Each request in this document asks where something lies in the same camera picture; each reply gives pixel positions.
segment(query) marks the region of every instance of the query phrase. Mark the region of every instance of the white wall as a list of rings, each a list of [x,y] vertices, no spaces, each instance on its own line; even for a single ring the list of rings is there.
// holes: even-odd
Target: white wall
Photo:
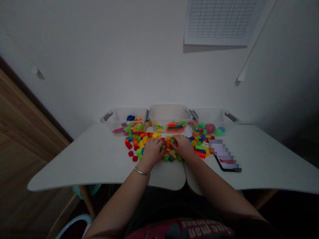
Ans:
[[[239,87],[245,49],[183,53],[186,6],[1,1],[0,55],[73,138],[112,107],[223,107],[278,140],[318,110],[318,2],[284,1]]]

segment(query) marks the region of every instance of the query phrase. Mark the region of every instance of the white chair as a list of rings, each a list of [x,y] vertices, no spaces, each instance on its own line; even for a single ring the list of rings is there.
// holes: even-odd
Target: white chair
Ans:
[[[86,223],[87,223],[86,228],[85,228],[85,230],[84,230],[84,233],[83,233],[83,235],[82,235],[82,238],[83,238],[84,235],[86,234],[87,230],[90,228],[90,226],[91,226],[91,224],[92,224],[92,221],[93,221],[92,218],[91,218],[91,216],[90,216],[89,214],[82,214],[82,215],[79,215],[79,216],[73,218],[71,221],[69,221],[68,224],[66,224],[66,225],[64,226],[64,228],[62,228],[62,230],[59,232],[59,234],[56,236],[55,239],[60,239],[61,236],[63,235],[63,233],[64,233],[73,223],[75,223],[75,222],[77,222],[77,221],[80,221],[80,220],[84,220],[84,221],[86,221]]]

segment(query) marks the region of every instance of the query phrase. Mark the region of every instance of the floor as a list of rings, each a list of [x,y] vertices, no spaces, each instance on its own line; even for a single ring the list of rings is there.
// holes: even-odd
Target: floor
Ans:
[[[92,198],[96,212],[99,212],[108,199],[116,192],[120,185],[102,185],[97,194]],[[262,190],[243,191],[246,199],[254,203]],[[170,197],[187,197],[193,192],[187,184],[179,191],[169,192]],[[83,201],[73,211],[69,221],[83,213],[88,213]],[[265,206],[260,213],[280,231],[290,238],[306,238],[313,235],[315,228],[319,225],[319,195],[298,193],[290,191],[279,191]],[[81,238],[84,222],[75,223],[62,238]]]

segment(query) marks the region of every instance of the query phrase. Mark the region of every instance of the child's hand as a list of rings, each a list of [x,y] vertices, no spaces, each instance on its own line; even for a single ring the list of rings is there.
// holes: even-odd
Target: child's hand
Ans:
[[[160,139],[149,139],[146,142],[143,157],[136,167],[145,173],[149,173],[165,153],[165,149],[161,149],[163,144],[164,141]]]
[[[197,156],[194,152],[192,144],[184,135],[174,135],[171,138],[177,141],[178,147],[176,147],[173,143],[170,143],[170,145],[185,161]]]

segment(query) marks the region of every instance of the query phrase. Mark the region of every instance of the bin handle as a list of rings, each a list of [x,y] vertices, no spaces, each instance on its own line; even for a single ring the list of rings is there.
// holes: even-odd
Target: bin handle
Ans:
[[[150,111],[147,109],[146,114],[145,114],[145,122],[149,122],[149,120],[150,120],[149,114],[150,114]]]
[[[195,120],[196,122],[198,122],[198,115],[196,114],[195,110],[189,110],[189,112],[192,114],[193,116],[193,120]]]
[[[105,115],[103,115],[103,117],[100,119],[101,123],[106,122],[111,115],[113,115],[113,111],[110,111],[106,113]]]
[[[231,115],[230,113],[225,112],[225,115],[226,115],[228,118],[230,118],[230,120],[231,120],[232,122],[236,122],[236,121],[238,120],[235,116]]]

